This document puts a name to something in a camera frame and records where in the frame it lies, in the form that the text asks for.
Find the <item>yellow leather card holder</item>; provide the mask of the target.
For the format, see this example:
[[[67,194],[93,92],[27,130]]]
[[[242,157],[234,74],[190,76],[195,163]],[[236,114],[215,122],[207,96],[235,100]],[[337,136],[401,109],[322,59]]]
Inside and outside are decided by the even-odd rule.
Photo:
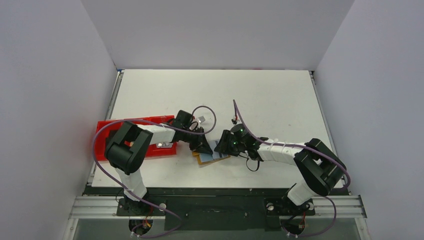
[[[199,165],[207,165],[231,157],[228,154],[219,153],[216,151],[213,151],[212,154],[192,152],[192,156],[197,160],[197,163]]]

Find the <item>silver card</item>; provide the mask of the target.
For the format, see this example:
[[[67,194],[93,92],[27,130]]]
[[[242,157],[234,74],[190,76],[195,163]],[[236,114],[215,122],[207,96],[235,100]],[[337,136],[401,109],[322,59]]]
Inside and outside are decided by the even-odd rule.
[[[159,142],[159,143],[156,144],[156,147],[158,149],[168,149],[168,148],[173,147],[173,143],[172,142]]]

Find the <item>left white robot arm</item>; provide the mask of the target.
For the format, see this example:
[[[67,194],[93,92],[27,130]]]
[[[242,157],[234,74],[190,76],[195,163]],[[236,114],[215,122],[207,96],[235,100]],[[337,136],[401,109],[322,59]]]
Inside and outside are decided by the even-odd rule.
[[[192,152],[213,153],[204,129],[200,126],[190,129],[193,120],[194,116],[184,110],[180,110],[173,120],[166,123],[138,125],[126,120],[108,141],[104,157],[118,173],[124,185],[124,195],[131,200],[129,208],[136,215],[143,215],[149,210],[149,201],[145,198],[148,190],[140,172],[149,147],[185,142]]]

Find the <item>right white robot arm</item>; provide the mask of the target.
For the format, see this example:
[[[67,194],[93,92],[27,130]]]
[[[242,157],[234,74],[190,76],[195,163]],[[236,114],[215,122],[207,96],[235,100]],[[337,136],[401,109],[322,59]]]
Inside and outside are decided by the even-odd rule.
[[[296,213],[312,197],[328,196],[347,171],[342,161],[318,138],[286,143],[256,137],[241,123],[224,130],[214,150],[231,156],[244,153],[259,163],[272,161],[296,166],[302,180],[282,199],[282,207],[289,214]]]

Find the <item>red plastic tray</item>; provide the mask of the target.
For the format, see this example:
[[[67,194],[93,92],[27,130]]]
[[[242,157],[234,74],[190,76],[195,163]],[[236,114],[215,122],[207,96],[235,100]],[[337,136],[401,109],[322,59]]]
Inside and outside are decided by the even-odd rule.
[[[142,129],[138,126],[128,126],[124,121],[107,126],[98,134],[94,144],[94,155],[100,161],[106,161],[106,149],[110,142],[117,143],[119,146],[129,149],[137,139]],[[175,143],[168,147],[157,147],[150,145],[145,149],[145,157],[166,157],[177,154],[177,145]]]

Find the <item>aluminium rail frame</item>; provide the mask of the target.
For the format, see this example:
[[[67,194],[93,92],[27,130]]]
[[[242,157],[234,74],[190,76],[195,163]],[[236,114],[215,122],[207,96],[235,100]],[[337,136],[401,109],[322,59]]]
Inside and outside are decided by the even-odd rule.
[[[359,195],[330,196],[336,205],[338,219],[365,218],[366,212]],[[312,199],[315,214],[307,219],[331,219],[334,208],[331,202],[322,197]],[[114,196],[78,196],[75,198],[69,219],[125,219],[136,220],[143,216],[118,215],[118,203]]]

